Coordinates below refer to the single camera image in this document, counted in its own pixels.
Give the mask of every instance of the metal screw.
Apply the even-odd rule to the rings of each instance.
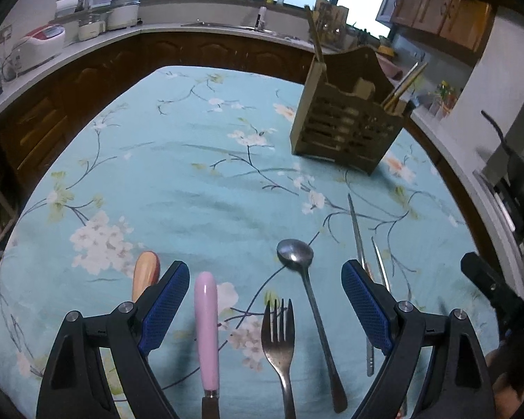
[[[118,311],[122,313],[129,313],[134,308],[134,303],[131,301],[123,302],[119,307]]]
[[[80,313],[76,310],[72,310],[71,312],[66,313],[66,321],[76,321],[78,317],[80,316]]]
[[[398,302],[398,308],[402,312],[411,312],[414,309],[414,305],[409,301],[400,301]]]
[[[454,316],[457,319],[466,319],[466,318],[468,318],[468,314],[465,312],[465,310],[462,310],[462,309],[454,309]]]

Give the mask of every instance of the light blue tablecloth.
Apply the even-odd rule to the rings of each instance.
[[[204,270],[216,277],[219,339],[227,341],[219,353],[221,417],[283,414],[260,344],[260,315],[274,297],[291,298],[295,309],[297,416],[351,417],[373,379],[365,374],[364,332],[340,282],[342,264],[356,258],[348,192],[376,279],[373,235],[396,299],[433,313],[440,300],[448,310],[461,307],[483,350],[497,347],[495,314],[460,273],[460,258],[475,250],[470,232],[423,149],[402,131],[370,177],[292,156],[289,131],[302,88],[256,74],[166,67],[80,132],[31,196],[0,266],[0,386],[22,413],[35,417],[65,314],[99,315],[128,301],[134,262],[149,249],[162,272],[173,260],[186,262],[191,285]],[[301,279],[275,254],[284,238],[314,249],[311,280],[349,399],[340,415]],[[378,367],[379,351],[376,357]],[[149,362],[180,416],[199,418],[192,288]],[[107,352],[104,363],[115,398],[124,399]],[[124,401],[117,406],[131,417]]]

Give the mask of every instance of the fork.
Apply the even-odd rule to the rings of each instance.
[[[295,404],[293,403],[293,391],[291,390],[291,379],[289,369],[293,359],[293,349],[295,346],[295,321],[293,317],[293,305],[291,299],[287,303],[287,317],[284,327],[285,308],[282,308],[278,315],[278,302],[274,301],[274,313],[270,329],[270,302],[266,305],[264,319],[262,320],[261,341],[262,349],[266,359],[278,373],[282,384],[283,408],[285,419],[296,419]]]

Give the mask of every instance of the utensil holder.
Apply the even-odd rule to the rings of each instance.
[[[406,103],[380,102],[393,86],[375,52],[357,47],[313,58],[290,133],[295,155],[317,156],[371,174],[403,126]]]

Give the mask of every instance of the faucet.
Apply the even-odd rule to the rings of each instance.
[[[266,15],[266,2],[267,0],[263,0],[260,9],[258,9],[258,16],[256,17],[256,23],[254,24],[255,31],[264,31],[264,27],[266,26],[264,20],[264,16]]]

